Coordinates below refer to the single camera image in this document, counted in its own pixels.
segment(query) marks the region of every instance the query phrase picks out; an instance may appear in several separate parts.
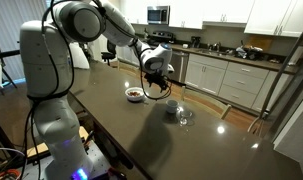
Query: kitchen sink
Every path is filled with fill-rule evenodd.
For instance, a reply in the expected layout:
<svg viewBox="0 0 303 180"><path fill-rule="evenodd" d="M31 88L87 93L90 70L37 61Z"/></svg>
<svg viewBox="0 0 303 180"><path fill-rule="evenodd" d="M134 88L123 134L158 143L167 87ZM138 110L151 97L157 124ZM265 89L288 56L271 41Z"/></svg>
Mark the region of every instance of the kitchen sink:
<svg viewBox="0 0 303 180"><path fill-rule="evenodd" d="M209 54L209 55L213 55L213 56L226 56L227 55L226 52L210 51L208 49L200 49L200 50L197 50L196 52L203 53L203 54Z"/></svg>

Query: countertop appliance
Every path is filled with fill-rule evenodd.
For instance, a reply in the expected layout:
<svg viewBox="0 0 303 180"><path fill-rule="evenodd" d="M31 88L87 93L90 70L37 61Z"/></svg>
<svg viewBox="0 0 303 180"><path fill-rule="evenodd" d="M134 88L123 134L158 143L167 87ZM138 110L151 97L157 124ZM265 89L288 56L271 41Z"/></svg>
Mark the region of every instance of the countertop appliance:
<svg viewBox="0 0 303 180"><path fill-rule="evenodd" d="M175 35L171 32L166 31L154 31L150 39L148 40L148 44L152 48L156 48L160 43L174 43ZM184 83L185 75L187 72L189 61L189 53L184 53L182 51L172 51L172 57L170 64L174 68L174 72L169 74L168 77L178 83Z"/></svg>
<svg viewBox="0 0 303 180"><path fill-rule="evenodd" d="M191 36L191 44L190 48L199 48L200 47L200 39L201 37L199 36Z"/></svg>
<svg viewBox="0 0 303 180"><path fill-rule="evenodd" d="M148 6L149 24L169 24L170 6Z"/></svg>

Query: bottle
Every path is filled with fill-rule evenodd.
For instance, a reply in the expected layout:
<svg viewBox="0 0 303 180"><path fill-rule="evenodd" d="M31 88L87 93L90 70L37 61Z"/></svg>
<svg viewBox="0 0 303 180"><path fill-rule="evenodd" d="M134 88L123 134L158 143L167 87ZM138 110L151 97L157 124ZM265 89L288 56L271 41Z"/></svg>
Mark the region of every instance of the bottle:
<svg viewBox="0 0 303 180"><path fill-rule="evenodd" d="M147 28L144 28L144 39L148 39L148 37L149 37L149 34L147 31Z"/></svg>

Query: dishwasher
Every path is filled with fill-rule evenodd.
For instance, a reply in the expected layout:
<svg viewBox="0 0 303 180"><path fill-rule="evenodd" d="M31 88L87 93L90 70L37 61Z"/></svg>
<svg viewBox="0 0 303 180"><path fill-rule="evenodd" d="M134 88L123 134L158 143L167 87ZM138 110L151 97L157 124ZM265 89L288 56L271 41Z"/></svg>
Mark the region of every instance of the dishwasher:
<svg viewBox="0 0 303 180"><path fill-rule="evenodd" d="M174 72L169 74L168 77L175 82L184 84L188 61L189 53L182 51L172 51L170 64L174 68Z"/></svg>

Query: window blinds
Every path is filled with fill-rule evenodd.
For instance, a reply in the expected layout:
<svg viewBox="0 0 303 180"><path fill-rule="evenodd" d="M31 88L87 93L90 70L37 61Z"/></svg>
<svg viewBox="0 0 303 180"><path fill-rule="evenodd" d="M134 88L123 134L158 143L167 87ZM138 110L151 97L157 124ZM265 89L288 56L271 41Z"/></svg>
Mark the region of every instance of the window blinds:
<svg viewBox="0 0 303 180"><path fill-rule="evenodd" d="M21 25L30 20L41 20L46 9L44 0L0 0L0 46L2 51L19 49ZM7 57L6 71L12 79L24 78L19 55Z"/></svg>

